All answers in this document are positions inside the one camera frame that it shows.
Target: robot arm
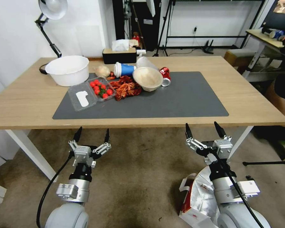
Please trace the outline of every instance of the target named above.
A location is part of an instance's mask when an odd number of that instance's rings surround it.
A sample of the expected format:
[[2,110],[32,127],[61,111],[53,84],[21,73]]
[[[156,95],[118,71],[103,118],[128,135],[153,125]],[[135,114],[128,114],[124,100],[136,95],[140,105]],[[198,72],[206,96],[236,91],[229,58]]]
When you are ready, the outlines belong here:
[[[73,166],[75,171],[69,176],[67,184],[59,184],[56,194],[67,203],[52,211],[47,219],[46,228],[86,228],[89,216],[85,212],[84,204],[89,199],[89,185],[92,181],[92,169],[96,166],[96,160],[111,149],[109,129],[107,129],[104,143],[99,147],[78,145],[82,128],[74,135],[69,145],[72,148],[67,161],[75,157]],[[41,199],[37,213],[37,226],[40,227],[40,211],[42,202],[50,186],[48,185],[45,194]]]
[[231,137],[214,122],[220,139],[199,142],[194,139],[189,125],[186,124],[186,145],[198,155],[204,157],[209,165],[210,180],[214,187],[214,196],[220,210],[218,226],[221,228],[269,228],[267,220],[252,210],[246,199],[260,193],[254,180],[236,181],[236,174],[227,164],[233,147]]

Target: paper bowl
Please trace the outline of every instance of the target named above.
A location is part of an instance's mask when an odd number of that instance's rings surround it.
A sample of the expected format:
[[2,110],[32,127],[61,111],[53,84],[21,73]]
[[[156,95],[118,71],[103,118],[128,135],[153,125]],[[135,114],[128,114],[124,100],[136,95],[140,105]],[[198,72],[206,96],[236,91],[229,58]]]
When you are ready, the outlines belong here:
[[143,90],[151,92],[161,86],[162,74],[151,67],[140,67],[133,72],[134,80],[143,88]]

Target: lamp arm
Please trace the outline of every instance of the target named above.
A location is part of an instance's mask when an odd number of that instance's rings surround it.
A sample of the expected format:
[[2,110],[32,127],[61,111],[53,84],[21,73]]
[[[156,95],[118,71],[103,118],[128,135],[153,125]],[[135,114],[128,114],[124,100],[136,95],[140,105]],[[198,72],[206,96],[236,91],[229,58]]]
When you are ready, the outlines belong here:
[[52,48],[52,50],[55,52],[57,57],[60,58],[62,55],[61,51],[58,49],[58,47],[55,44],[53,44],[51,42],[50,38],[47,36],[45,31],[43,30],[43,26],[48,21],[48,18],[46,18],[45,20],[41,20],[42,17],[43,17],[43,13],[39,16],[39,18],[35,21],[35,23],[36,23],[37,27],[41,30],[42,34],[44,35],[44,37],[46,38],[48,43],[50,44],[50,47]]

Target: table leg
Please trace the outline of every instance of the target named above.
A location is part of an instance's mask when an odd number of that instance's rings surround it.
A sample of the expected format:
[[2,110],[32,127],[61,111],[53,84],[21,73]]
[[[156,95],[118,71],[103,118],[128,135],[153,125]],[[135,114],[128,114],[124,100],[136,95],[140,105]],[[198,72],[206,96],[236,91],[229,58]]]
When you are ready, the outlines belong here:
[[36,166],[51,180],[56,172],[22,130],[5,130]]
[[239,127],[237,131],[234,134],[232,134],[231,142],[233,144],[233,148],[229,155],[229,159],[234,154],[234,152],[237,150],[237,148],[240,146],[240,144],[244,141],[244,139],[249,134],[252,128],[253,126]]
[[247,69],[245,70],[245,72],[243,73],[243,77],[247,78],[249,73],[252,71],[254,65],[257,63],[257,61],[259,60],[260,55],[262,54],[263,50],[265,48],[265,44],[264,43],[260,43],[259,49],[258,51],[255,53],[254,57],[252,58],[250,64],[248,65]]

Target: floor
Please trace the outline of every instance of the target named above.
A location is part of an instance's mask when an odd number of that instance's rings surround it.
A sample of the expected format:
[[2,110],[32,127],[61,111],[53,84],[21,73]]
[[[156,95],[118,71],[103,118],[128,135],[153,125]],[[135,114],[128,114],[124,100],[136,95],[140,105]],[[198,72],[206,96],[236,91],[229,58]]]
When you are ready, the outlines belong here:
[[[173,52],[188,50],[168,50]],[[216,55],[226,50],[215,49]],[[202,55],[200,50],[192,55]],[[236,128],[225,129],[232,136]],[[68,140],[76,130],[32,130],[29,138],[50,165],[58,170],[68,156]],[[112,149],[97,160],[85,209],[93,228],[188,228],[178,218],[183,201],[178,188],[183,178],[199,172],[203,157],[185,146],[184,128],[111,129]],[[217,139],[215,128],[193,128],[198,140]],[[105,129],[84,129],[80,144],[99,145]],[[249,134],[231,159],[238,180],[251,175],[261,190],[249,200],[273,228],[285,228],[285,165],[247,166],[242,161],[275,161],[278,156],[266,140]],[[51,211],[62,204],[55,195],[58,183],[67,183],[70,162],[48,192],[41,213],[45,224]],[[0,185],[7,188],[0,204],[0,228],[35,227],[39,200],[48,179],[21,151],[0,167]]]

